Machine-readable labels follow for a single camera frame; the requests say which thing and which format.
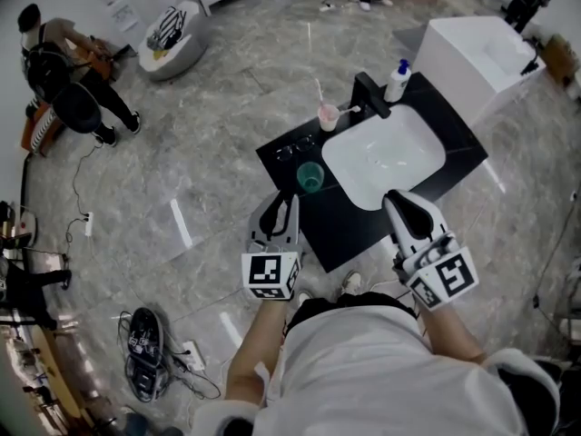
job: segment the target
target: toothbrush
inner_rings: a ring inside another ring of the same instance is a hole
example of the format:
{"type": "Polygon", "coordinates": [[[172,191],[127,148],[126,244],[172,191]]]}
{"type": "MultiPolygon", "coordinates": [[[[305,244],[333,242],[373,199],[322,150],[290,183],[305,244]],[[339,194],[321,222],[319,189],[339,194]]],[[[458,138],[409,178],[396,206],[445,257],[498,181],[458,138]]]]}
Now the toothbrush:
{"type": "Polygon", "coordinates": [[[349,110],[339,111],[339,116],[341,116],[342,114],[348,113],[348,112],[359,113],[360,111],[361,111],[361,107],[358,105],[355,105],[355,106],[352,106],[349,110]]]}
{"type": "Polygon", "coordinates": [[[320,88],[319,79],[317,79],[316,77],[315,77],[315,83],[317,83],[317,89],[319,89],[319,102],[320,102],[320,106],[323,106],[324,105],[324,102],[323,102],[323,91],[320,88]]]}

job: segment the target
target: white stool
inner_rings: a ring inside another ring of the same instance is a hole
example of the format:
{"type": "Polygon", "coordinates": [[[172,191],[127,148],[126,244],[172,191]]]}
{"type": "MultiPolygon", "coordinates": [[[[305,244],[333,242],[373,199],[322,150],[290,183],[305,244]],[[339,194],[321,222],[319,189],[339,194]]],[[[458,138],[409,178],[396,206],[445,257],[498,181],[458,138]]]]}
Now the white stool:
{"type": "Polygon", "coordinates": [[[573,79],[571,79],[571,84],[566,87],[566,94],[572,100],[581,97],[581,70],[577,70],[573,79]]]}
{"type": "Polygon", "coordinates": [[[147,38],[160,26],[165,13],[147,28],[145,38],[139,45],[139,65],[154,81],[174,77],[197,63],[208,46],[208,18],[200,11],[196,2],[184,1],[176,6],[185,12],[182,39],[165,56],[153,58],[153,50],[147,46],[147,38]]]}

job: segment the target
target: power strip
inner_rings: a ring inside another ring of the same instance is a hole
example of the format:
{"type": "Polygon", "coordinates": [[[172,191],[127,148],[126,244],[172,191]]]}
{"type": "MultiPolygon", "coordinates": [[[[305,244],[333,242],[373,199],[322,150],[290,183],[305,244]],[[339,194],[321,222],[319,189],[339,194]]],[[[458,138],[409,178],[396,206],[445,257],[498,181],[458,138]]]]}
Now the power strip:
{"type": "Polygon", "coordinates": [[[91,237],[93,235],[94,213],[89,212],[88,215],[86,225],[84,226],[84,235],[91,237]]]}
{"type": "Polygon", "coordinates": [[[206,362],[203,360],[200,351],[196,347],[194,341],[187,341],[182,344],[184,351],[190,351],[189,354],[183,355],[182,359],[187,363],[188,368],[192,368],[195,372],[201,372],[206,368],[206,362]]]}

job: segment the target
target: backpack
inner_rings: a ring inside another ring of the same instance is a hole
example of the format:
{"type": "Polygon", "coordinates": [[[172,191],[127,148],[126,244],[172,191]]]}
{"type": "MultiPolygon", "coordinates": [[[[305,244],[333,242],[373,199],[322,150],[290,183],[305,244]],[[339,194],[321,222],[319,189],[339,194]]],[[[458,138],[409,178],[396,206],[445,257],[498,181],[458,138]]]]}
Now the backpack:
{"type": "Polygon", "coordinates": [[[22,49],[25,78],[39,98],[51,104],[55,97],[71,83],[75,69],[89,65],[75,65],[54,42],[44,40],[45,25],[38,31],[39,43],[30,50],[22,49]]]}

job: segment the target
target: gray tile floor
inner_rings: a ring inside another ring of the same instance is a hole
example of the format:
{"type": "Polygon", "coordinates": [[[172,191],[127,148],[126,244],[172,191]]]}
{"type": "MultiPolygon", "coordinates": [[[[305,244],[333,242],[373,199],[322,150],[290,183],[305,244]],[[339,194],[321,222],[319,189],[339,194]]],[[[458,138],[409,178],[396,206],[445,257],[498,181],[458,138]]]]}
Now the gray tile floor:
{"type": "MultiPolygon", "coordinates": [[[[222,383],[228,360],[257,303],[241,291],[240,254],[249,213],[274,190],[254,150],[311,119],[318,99],[312,77],[332,102],[349,99],[355,73],[385,83],[409,50],[392,32],[434,17],[489,13],[478,0],[394,0],[369,14],[350,5],[320,13],[322,0],[231,0],[213,8],[212,44],[188,73],[152,84],[131,60],[115,88],[143,118],[133,137],[84,161],[77,180],[94,236],[73,226],[67,292],[46,289],[51,312],[74,322],[64,343],[80,364],[78,382],[113,411],[125,403],[163,425],[187,429],[203,404],[180,384],[155,404],[140,405],[123,378],[117,318],[148,304],[162,312],[178,344],[198,342],[208,375],[222,383]],[[186,250],[171,218],[175,199],[192,237],[186,250]]],[[[581,246],[581,213],[569,201],[581,155],[576,106],[548,76],[524,100],[475,130],[490,157],[439,205],[470,247],[481,284],[458,301],[476,336],[493,350],[509,344],[546,352],[550,327],[531,308],[555,308],[566,269],[581,246]]],[[[76,216],[71,181],[94,141],[65,132],[47,158],[30,166],[29,204],[40,223],[37,248],[65,248],[76,216]]],[[[367,286],[392,280],[387,243],[335,272],[307,253],[300,282],[330,296],[351,269],[367,286]]],[[[377,288],[397,292],[396,283],[377,288]]]]}

